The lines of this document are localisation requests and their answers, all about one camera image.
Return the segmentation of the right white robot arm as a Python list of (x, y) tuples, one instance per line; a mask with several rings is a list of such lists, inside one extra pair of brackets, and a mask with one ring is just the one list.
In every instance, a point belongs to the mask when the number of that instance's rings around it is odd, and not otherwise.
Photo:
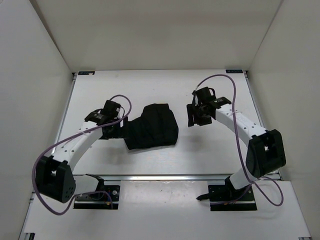
[(186, 106), (189, 127), (209, 125), (216, 120), (247, 147), (241, 169), (225, 180), (226, 198), (236, 200), (242, 195), (243, 188), (286, 165), (283, 139), (278, 130), (257, 125), (233, 109), (229, 99), (217, 98), (212, 88), (201, 88), (192, 95), (192, 102)]

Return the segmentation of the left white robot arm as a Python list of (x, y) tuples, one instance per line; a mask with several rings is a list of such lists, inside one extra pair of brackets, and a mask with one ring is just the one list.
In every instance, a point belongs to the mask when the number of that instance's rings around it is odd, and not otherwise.
[(42, 196), (67, 203), (79, 195), (99, 199), (105, 194), (101, 177), (85, 173), (74, 175), (74, 169), (87, 150), (98, 140), (117, 138), (121, 122), (128, 116), (121, 104), (107, 100), (103, 108), (90, 112), (78, 132), (47, 149), (37, 158), (32, 169), (32, 185), (40, 201)]

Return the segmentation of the black pleated skirt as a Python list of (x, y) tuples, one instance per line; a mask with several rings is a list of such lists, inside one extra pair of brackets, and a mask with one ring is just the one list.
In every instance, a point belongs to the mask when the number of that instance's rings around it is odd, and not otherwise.
[(143, 108), (140, 117), (125, 121), (123, 139), (129, 150), (174, 146), (179, 127), (167, 103), (153, 103)]

